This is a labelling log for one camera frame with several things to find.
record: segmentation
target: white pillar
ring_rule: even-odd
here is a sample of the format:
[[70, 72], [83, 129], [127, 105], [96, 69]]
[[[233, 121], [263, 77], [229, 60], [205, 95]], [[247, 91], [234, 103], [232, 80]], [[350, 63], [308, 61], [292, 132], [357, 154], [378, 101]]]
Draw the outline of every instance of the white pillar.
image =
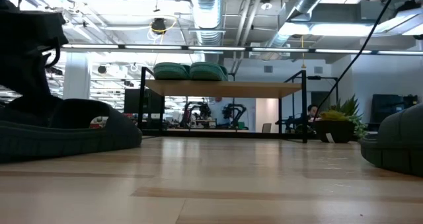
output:
[[88, 53], [67, 53], [63, 98], [90, 98], [92, 65]]

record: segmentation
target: shelf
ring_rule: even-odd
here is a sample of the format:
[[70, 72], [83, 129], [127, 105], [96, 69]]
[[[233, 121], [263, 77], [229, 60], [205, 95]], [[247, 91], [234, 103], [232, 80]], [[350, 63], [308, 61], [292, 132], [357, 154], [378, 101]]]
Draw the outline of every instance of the shelf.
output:
[[301, 90], [301, 83], [227, 81], [147, 80], [145, 86], [161, 96], [213, 96], [228, 98], [283, 98]]

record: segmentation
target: ceiling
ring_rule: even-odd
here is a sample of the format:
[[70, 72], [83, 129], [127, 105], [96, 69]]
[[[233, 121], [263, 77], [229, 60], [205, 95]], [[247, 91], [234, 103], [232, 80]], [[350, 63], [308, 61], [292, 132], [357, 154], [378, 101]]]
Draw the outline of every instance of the ceiling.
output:
[[[233, 45], [240, 21], [241, 9], [244, 0], [224, 0], [223, 4], [223, 28], [224, 45]], [[289, 0], [270, 0], [272, 8], [263, 10], [260, 7], [253, 21], [253, 29], [247, 38], [247, 44], [252, 42], [265, 42], [278, 30], [278, 14], [283, 3]], [[362, 0], [322, 0], [321, 3], [347, 3], [356, 4]], [[178, 44], [192, 45], [196, 43], [192, 17], [192, 7], [187, 1], [169, 0], [24, 0], [22, 10], [60, 11], [63, 13], [67, 24], [64, 32], [70, 43], [73, 44]], [[149, 35], [150, 23], [154, 18], [164, 18], [169, 29], [163, 37], [155, 38]], [[383, 39], [375, 39], [374, 48], [390, 50], [403, 50], [415, 45], [411, 36], [397, 36]], [[339, 36], [313, 36], [303, 38], [291, 37], [288, 40], [291, 47], [306, 48], [359, 48], [360, 37]], [[92, 98], [105, 100], [115, 107], [123, 107], [123, 91], [128, 86], [119, 81], [122, 77], [127, 79], [139, 79], [139, 66], [152, 67], [160, 61], [173, 61], [180, 63], [192, 63], [202, 60], [200, 54], [123, 54], [123, 53], [91, 53], [93, 61]], [[290, 59], [295, 61], [301, 54], [291, 54]], [[307, 59], [325, 59], [331, 63], [331, 55], [310, 54]], [[56, 66], [65, 73], [66, 53], [63, 53], [60, 62]], [[107, 73], [100, 74], [98, 66], [127, 67], [126, 74]], [[49, 84], [54, 94], [61, 96], [63, 92], [64, 76], [48, 75]], [[3, 89], [4, 96], [0, 93], [0, 100], [10, 100], [9, 91]]]

